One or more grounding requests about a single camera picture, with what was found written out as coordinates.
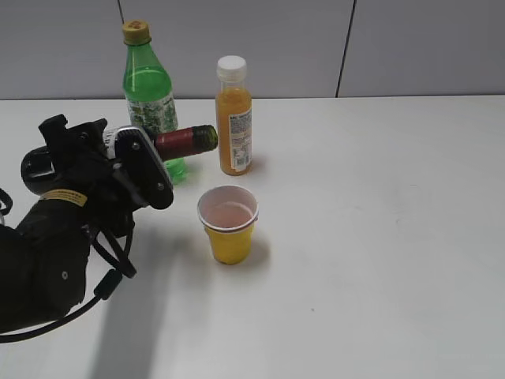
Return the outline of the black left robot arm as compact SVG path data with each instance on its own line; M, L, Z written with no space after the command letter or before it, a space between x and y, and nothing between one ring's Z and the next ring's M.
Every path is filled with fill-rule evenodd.
M115 178L103 131L107 120L68 128L59 114L39 131L45 145L21 162L21 178L38 196L17 227L1 227L1 332L79 317L86 269L95 247L118 276L133 239L133 206Z

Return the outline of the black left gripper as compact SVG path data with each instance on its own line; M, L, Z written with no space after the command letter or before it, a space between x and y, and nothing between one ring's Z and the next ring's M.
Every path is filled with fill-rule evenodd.
M44 120L39 125L44 146L22 159L23 183L39 196L22 227L43 235L132 234L137 205L122 163L107 155L107 120L74 127L67 122L62 114Z

